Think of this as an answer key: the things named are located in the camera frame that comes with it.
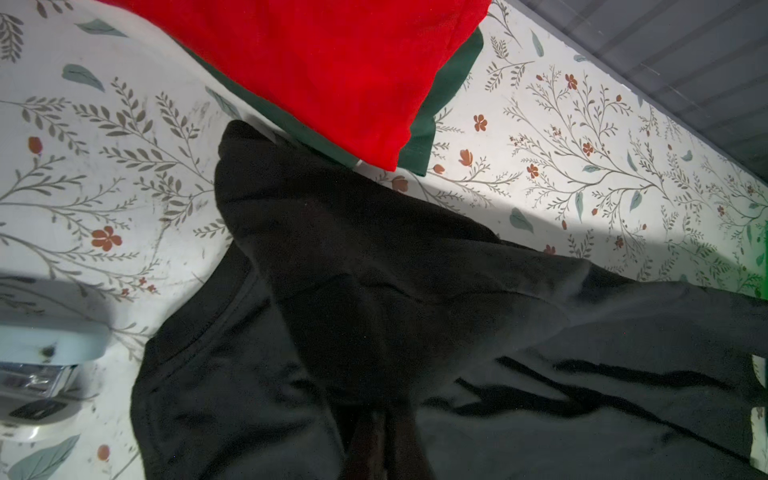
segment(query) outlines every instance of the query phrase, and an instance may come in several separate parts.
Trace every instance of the red cloth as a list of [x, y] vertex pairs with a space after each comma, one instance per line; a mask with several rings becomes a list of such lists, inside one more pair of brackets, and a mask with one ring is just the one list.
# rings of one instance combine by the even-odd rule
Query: red cloth
[[490, 0], [102, 0], [238, 84], [394, 170], [435, 74]]

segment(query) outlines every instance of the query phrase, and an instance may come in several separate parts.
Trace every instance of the gray surface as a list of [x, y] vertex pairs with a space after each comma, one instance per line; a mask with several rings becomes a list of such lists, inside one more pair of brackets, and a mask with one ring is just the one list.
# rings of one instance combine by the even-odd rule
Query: gray surface
[[768, 180], [768, 0], [520, 2]]

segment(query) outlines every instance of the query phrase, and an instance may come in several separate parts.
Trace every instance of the floral bedsheet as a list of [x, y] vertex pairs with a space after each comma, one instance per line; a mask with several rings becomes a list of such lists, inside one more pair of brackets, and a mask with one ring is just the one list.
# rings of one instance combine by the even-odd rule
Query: floral bedsheet
[[[768, 295], [765, 184], [501, 0], [480, 28], [427, 176], [358, 172], [630, 278]], [[147, 339], [230, 242], [212, 180], [231, 118], [273, 127], [139, 18], [90, 0], [0, 1], [0, 308], [112, 331], [71, 392], [77, 422], [0, 443], [12, 480], [143, 478], [130, 391]], [[763, 416], [752, 411], [752, 456], [765, 470]]]

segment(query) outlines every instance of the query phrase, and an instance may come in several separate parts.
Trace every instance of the folded cloth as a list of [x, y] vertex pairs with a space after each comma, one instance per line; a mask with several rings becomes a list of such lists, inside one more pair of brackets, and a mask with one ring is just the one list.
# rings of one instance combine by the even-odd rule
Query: folded cloth
[[242, 121], [227, 126], [219, 154], [222, 218], [336, 401], [419, 402], [467, 367], [623, 319], [687, 323], [768, 353], [763, 300], [638, 283], [506, 244], [467, 217], [277, 147]]
[[331, 143], [394, 170], [435, 75], [490, 0], [102, 0], [159, 26]]
[[[437, 72], [435, 82], [432, 84], [427, 98], [424, 100], [419, 113], [411, 124], [411, 137], [399, 153], [398, 167], [405, 168], [422, 177], [426, 175], [437, 128], [435, 115], [448, 104], [459, 88], [461, 88], [469, 71], [472, 69], [472, 65], [475, 63], [475, 59], [480, 55], [482, 46], [482, 33], [477, 28]], [[270, 119], [270, 121], [282, 128], [292, 138], [349, 168], [357, 165], [359, 159], [356, 156], [328, 141], [327, 138], [302, 124], [296, 117], [280, 109], [277, 105], [238, 85], [188, 48], [187, 52], [227, 90]]]
[[240, 121], [220, 153], [236, 245], [147, 344], [148, 479], [332, 480], [349, 413], [408, 404], [438, 480], [766, 478], [767, 302], [515, 246]]

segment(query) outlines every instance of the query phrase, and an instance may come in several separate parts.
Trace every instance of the green fabric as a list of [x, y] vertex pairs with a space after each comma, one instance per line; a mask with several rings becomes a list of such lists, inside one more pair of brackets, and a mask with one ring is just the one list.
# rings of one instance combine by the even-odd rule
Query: green fabric
[[[456, 53], [443, 65], [435, 76], [435, 82], [424, 100], [419, 113], [411, 125], [411, 139], [400, 151], [398, 167], [410, 170], [414, 174], [424, 176], [429, 165], [429, 155], [432, 153], [432, 143], [435, 140], [435, 115], [456, 95], [475, 59], [482, 50], [483, 40], [480, 29], [477, 28], [469, 39], [458, 48]], [[227, 90], [231, 91], [248, 105], [255, 108], [264, 117], [282, 128], [288, 135], [302, 144], [320, 152], [340, 164], [352, 168], [358, 158], [337, 146], [327, 138], [301, 123], [296, 117], [284, 111], [277, 105], [255, 95], [226, 75], [208, 64], [194, 52], [182, 48], [189, 53], [208, 73], [213, 75]]]
[[768, 221], [766, 222], [766, 228], [763, 230], [763, 245], [766, 246], [766, 251], [763, 254], [763, 262], [766, 266], [766, 275], [763, 279], [763, 298], [768, 300]]
[[482, 50], [477, 28], [435, 76], [435, 83], [411, 124], [411, 139], [400, 151], [397, 166], [423, 177], [427, 173], [432, 144], [435, 143], [435, 115], [456, 95]]

